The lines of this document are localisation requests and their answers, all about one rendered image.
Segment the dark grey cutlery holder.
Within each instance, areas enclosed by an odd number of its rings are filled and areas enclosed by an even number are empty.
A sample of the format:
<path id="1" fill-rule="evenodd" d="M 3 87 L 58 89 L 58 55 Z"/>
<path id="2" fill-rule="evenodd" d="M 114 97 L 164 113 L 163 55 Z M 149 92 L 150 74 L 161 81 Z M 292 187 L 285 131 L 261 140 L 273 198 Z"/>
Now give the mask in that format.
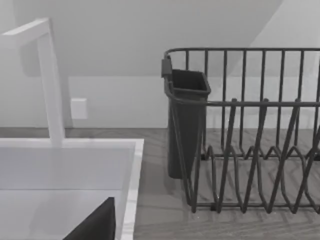
<path id="1" fill-rule="evenodd" d="M 172 179 L 182 179 L 176 129 L 179 130 L 186 173 L 191 175 L 198 143 L 199 120 L 206 121 L 206 107 L 182 101 L 207 101 L 211 88 L 206 75 L 201 71 L 183 70 L 172 67 L 170 56 L 162 59 L 161 76 L 165 89 L 171 96 L 168 110 L 168 175 Z"/>

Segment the tall white tap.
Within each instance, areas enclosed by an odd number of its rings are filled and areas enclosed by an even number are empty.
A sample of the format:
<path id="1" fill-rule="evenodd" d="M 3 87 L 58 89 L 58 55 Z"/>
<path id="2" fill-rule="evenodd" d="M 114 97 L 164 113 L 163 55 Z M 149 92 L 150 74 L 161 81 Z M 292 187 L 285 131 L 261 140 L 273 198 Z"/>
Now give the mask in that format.
<path id="1" fill-rule="evenodd" d="M 37 41 L 49 138 L 0 138 L 0 148 L 61 148 L 65 140 L 60 76 L 50 19 L 38 18 L 0 34 L 0 48 L 18 48 L 32 41 Z"/>

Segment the white sink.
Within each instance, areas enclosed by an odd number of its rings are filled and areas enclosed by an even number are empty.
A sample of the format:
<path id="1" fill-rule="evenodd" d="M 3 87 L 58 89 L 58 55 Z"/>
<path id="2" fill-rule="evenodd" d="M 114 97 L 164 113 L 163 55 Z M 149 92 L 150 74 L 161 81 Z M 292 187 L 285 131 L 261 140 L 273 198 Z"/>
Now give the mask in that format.
<path id="1" fill-rule="evenodd" d="M 0 240 L 63 240 L 107 198 L 115 240 L 134 240 L 145 141 L 65 138 L 0 147 Z"/>

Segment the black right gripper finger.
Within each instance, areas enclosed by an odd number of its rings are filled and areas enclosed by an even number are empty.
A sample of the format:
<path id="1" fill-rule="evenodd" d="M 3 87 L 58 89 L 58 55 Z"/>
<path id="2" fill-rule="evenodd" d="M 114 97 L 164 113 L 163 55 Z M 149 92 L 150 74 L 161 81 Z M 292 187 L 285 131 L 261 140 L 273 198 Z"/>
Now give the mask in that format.
<path id="1" fill-rule="evenodd" d="M 115 240 L 115 198 L 108 197 L 62 240 Z"/>

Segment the white wall socket plate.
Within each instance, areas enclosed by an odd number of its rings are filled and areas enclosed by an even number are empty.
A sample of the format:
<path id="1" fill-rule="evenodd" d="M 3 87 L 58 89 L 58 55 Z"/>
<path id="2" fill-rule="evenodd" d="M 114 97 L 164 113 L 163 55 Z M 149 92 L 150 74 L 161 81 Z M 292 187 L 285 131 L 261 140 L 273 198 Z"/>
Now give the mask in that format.
<path id="1" fill-rule="evenodd" d="M 72 98 L 70 101 L 71 117 L 73 120 L 88 118 L 88 104 L 86 98 Z"/>

